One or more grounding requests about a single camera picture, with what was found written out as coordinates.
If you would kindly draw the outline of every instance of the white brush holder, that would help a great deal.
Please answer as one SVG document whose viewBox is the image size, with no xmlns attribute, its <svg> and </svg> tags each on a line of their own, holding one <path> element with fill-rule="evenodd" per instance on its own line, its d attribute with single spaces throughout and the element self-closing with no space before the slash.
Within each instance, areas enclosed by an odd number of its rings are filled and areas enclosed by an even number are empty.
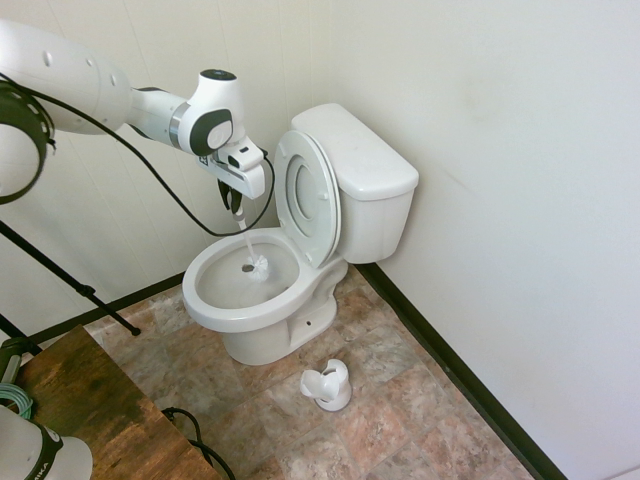
<svg viewBox="0 0 640 480">
<path fill-rule="evenodd" d="M 349 370 L 344 362 L 331 359 L 322 373 L 305 370 L 300 378 L 300 392 L 313 398 L 323 410 L 336 412 L 351 400 Z"/>
</svg>

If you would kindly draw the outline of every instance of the black tripod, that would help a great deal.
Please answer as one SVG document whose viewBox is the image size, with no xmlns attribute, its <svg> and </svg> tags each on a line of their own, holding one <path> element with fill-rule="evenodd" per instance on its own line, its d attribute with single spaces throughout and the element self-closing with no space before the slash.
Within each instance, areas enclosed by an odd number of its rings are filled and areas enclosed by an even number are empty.
<svg viewBox="0 0 640 480">
<path fill-rule="evenodd" d="M 22 250 L 27 252 L 31 257 L 36 259 L 42 265 L 47 267 L 49 271 L 64 282 L 67 285 L 71 286 L 76 292 L 78 292 L 83 297 L 91 300 L 98 308 L 104 310 L 107 314 L 111 315 L 117 322 L 119 322 L 123 327 L 127 328 L 132 335 L 140 335 L 140 329 L 134 327 L 129 322 L 127 322 L 124 318 L 122 318 L 118 313 L 109 307 L 106 303 L 96 297 L 94 294 L 96 290 L 89 286 L 83 285 L 67 272 L 65 272 L 62 268 L 60 268 L 56 263 L 54 263 L 49 257 L 47 257 L 44 253 L 38 250 L 36 247 L 31 245 L 27 240 L 18 235 L 13 229 L 9 227 L 3 221 L 0 221 L 0 233 L 11 240 L 14 244 L 20 247 Z M 0 315 L 0 330 L 9 335 L 12 338 L 25 336 L 18 328 L 16 328 L 9 320 Z"/>
</svg>

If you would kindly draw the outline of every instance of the toilet lid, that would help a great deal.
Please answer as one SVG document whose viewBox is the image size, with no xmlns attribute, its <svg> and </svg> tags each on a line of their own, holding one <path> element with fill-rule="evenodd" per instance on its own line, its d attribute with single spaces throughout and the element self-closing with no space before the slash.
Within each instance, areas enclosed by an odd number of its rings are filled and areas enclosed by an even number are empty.
<svg viewBox="0 0 640 480">
<path fill-rule="evenodd" d="M 340 197 L 331 164 L 307 134 L 284 134 L 275 159 L 280 225 L 309 264 L 317 268 L 340 239 Z"/>
</svg>

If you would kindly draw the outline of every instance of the toilet base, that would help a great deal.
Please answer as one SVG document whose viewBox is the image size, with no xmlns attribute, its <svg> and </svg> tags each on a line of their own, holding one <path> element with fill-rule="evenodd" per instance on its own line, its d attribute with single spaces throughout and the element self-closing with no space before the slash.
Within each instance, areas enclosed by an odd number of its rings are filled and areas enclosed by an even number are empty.
<svg viewBox="0 0 640 480">
<path fill-rule="evenodd" d="M 227 353 L 245 365 L 266 365 L 286 357 L 314 337 L 324 332 L 336 316 L 333 296 L 316 311 L 288 318 L 269 327 L 251 332 L 223 333 Z"/>
<path fill-rule="evenodd" d="M 347 273 L 347 262 L 337 262 L 314 294 L 293 315 L 259 330 L 223 333 L 227 353 L 245 365 L 266 365 L 280 360 L 331 326 L 338 306 L 336 284 Z"/>
</svg>

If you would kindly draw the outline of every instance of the tile floor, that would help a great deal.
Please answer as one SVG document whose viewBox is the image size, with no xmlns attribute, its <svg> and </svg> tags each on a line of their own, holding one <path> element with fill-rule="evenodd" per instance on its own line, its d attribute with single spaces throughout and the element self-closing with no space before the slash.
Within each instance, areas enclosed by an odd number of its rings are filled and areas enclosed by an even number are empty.
<svg viewBox="0 0 640 480">
<path fill-rule="evenodd" d="M 245 480 L 531 480 L 444 372 L 353 267 L 321 336 L 262 367 L 232 360 L 193 323 L 179 287 L 87 330 L 160 407 L 199 420 L 205 443 Z M 353 398 L 328 413 L 299 392 L 305 369 L 349 367 Z M 176 422 L 195 438 L 191 426 Z"/>
</svg>

